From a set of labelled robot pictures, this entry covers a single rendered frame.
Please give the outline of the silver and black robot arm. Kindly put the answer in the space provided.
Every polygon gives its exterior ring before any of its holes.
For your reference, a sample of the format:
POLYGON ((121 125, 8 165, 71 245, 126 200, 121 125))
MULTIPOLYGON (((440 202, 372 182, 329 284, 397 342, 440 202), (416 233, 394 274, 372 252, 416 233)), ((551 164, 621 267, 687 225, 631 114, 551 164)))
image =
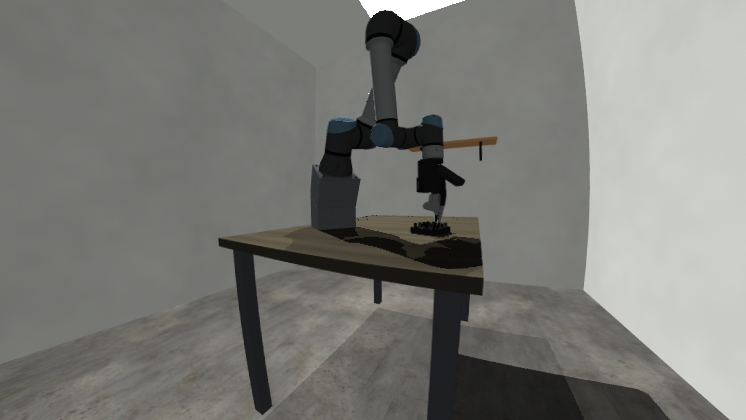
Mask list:
POLYGON ((394 80, 408 59, 417 54, 420 42, 418 30, 395 12, 381 10, 371 17, 365 46, 370 56, 372 87, 357 122, 349 118, 329 120, 325 153, 319 164, 321 173, 351 176, 352 149, 378 146, 406 150, 422 146, 422 159, 444 158, 440 116, 424 116, 421 125, 412 128, 398 127, 394 80))

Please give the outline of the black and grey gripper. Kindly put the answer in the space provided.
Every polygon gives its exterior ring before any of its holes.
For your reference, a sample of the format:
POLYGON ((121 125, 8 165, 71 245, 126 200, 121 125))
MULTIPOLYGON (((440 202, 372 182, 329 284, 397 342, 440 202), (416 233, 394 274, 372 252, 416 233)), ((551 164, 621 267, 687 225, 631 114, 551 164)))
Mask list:
POLYGON ((439 223, 441 220, 446 202, 446 181, 444 179, 444 175, 436 171, 438 168, 438 164, 442 163, 442 158, 427 158, 418 161, 417 192, 431 193, 429 195, 428 201, 423 204, 423 208, 429 211, 433 211, 434 220, 437 223, 439 223), (421 163, 425 163, 426 166, 425 164, 421 163), (431 164, 433 168, 431 167, 431 164))

